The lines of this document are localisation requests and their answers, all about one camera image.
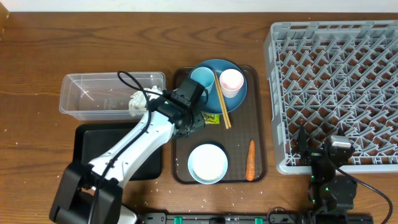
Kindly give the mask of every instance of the cable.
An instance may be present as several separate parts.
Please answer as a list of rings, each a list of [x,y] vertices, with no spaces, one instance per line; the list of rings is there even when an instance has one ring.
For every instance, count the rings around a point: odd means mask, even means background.
[[[286,209],[284,209],[283,207],[280,207],[280,206],[276,206],[276,207],[274,207],[273,209],[269,210],[269,212],[268,212],[268,214],[267,214],[267,220],[268,220],[268,221],[269,221],[269,215],[270,215],[270,213],[271,213],[272,211],[274,211],[274,210],[275,210],[275,212],[278,212],[278,209],[281,209],[282,212],[285,212],[285,213],[293,220],[293,222],[296,223],[296,219],[294,219],[289,213],[287,213]]]
[[[123,74],[127,75],[128,77],[130,77],[130,78],[137,84],[137,86],[138,86],[139,88],[136,88],[136,87],[134,87],[134,86],[128,84],[127,82],[125,82],[125,81],[120,77],[120,73],[123,73]],[[120,79],[124,84],[126,84],[127,86],[129,86],[129,87],[131,87],[131,88],[133,88],[133,89],[135,89],[135,90],[142,91],[143,93],[152,93],[152,94],[160,95],[160,94],[158,94],[158,93],[154,93],[154,92],[151,92],[151,91],[146,91],[146,90],[144,90],[144,88],[142,87],[142,85],[141,85],[132,75],[130,75],[128,72],[118,71],[118,77],[119,77],[119,79]],[[147,94],[144,94],[144,97],[145,97],[145,100],[146,100],[147,102],[149,102],[149,97],[148,97],[148,95],[147,95]],[[113,166],[113,164],[115,163],[115,161],[118,159],[118,157],[119,157],[122,153],[124,153],[124,151],[125,151],[129,146],[131,146],[132,143],[134,143],[139,137],[141,137],[141,136],[147,131],[147,129],[148,129],[149,125],[150,125],[151,117],[152,117],[151,112],[149,112],[149,113],[148,113],[148,122],[146,123],[146,125],[145,125],[145,127],[142,129],[142,131],[141,131],[140,133],[138,133],[138,135],[137,135],[133,140],[131,140],[130,142],[128,142],[128,143],[127,143],[127,144],[126,144],[126,145],[125,145],[125,146],[124,146],[112,159],[109,160],[108,165],[105,167],[104,172],[102,173],[101,177],[99,178],[98,186],[97,186],[97,188],[95,189],[95,192],[94,192],[94,199],[93,199],[93,203],[91,204],[90,214],[89,214],[89,216],[88,216],[88,224],[92,224],[92,223],[93,223],[93,220],[94,220],[94,218],[93,218],[93,216],[94,216],[94,210],[95,210],[95,207],[96,207],[96,204],[97,204],[98,194],[99,194],[99,192],[100,192],[100,188],[102,187],[101,185],[102,185],[102,182],[103,182],[104,179],[105,179],[106,174],[108,173],[108,171],[110,170],[110,168]]]
[[[392,202],[391,202],[391,200],[387,197],[387,195],[383,194],[380,190],[375,189],[374,187],[370,186],[369,184],[363,182],[362,180],[359,180],[359,179],[353,177],[352,175],[349,175],[349,174],[347,174],[346,172],[342,171],[342,170],[341,170],[339,167],[337,167],[337,166],[332,162],[332,160],[329,158],[329,149],[328,149],[328,151],[326,152],[326,157],[328,158],[330,165],[331,165],[334,169],[336,169],[338,172],[340,172],[341,174],[347,176],[347,177],[350,178],[352,181],[357,182],[357,183],[360,183],[361,185],[363,185],[363,186],[365,186],[365,187],[371,189],[371,190],[374,191],[375,193],[378,193],[380,196],[382,196],[382,197],[388,202],[389,211],[388,211],[387,217],[383,220],[383,222],[381,222],[381,224],[387,223],[388,220],[390,219],[391,215],[392,215],[392,208],[393,208]]]

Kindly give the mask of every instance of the pink cup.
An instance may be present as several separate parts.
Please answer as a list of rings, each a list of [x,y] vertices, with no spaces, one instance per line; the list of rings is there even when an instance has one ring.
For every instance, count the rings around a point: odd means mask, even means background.
[[[221,91],[227,98],[235,97],[244,83],[243,75],[235,69],[227,69],[220,75]]]

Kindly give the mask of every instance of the orange carrot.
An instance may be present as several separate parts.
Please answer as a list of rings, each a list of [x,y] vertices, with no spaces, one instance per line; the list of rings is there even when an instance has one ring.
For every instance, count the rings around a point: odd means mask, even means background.
[[[250,145],[249,145],[249,152],[248,152],[248,161],[246,162],[246,180],[248,181],[253,181],[254,180],[254,174],[255,174],[255,157],[256,154],[254,153],[254,150],[256,148],[256,145],[254,144],[254,140],[250,140]]]

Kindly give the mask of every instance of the chopsticks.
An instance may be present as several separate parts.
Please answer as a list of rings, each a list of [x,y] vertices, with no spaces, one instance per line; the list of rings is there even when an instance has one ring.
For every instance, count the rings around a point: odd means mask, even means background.
[[[225,128],[228,129],[228,128],[231,128],[231,121],[229,120],[228,111],[226,110],[226,107],[225,107],[224,96],[223,96],[223,92],[221,91],[220,82],[218,81],[217,73],[214,70],[213,70],[213,73],[215,76],[218,100],[220,101],[221,110],[223,112]]]

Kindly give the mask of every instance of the clear plastic container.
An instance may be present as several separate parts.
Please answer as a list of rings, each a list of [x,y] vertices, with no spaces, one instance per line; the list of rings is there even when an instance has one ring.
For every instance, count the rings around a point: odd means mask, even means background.
[[[131,72],[144,88],[166,87],[162,72]],[[137,86],[129,77],[123,79]],[[122,83],[117,73],[69,74],[63,79],[60,111],[78,120],[122,120],[140,119],[142,115],[131,116],[129,101],[136,90]]]

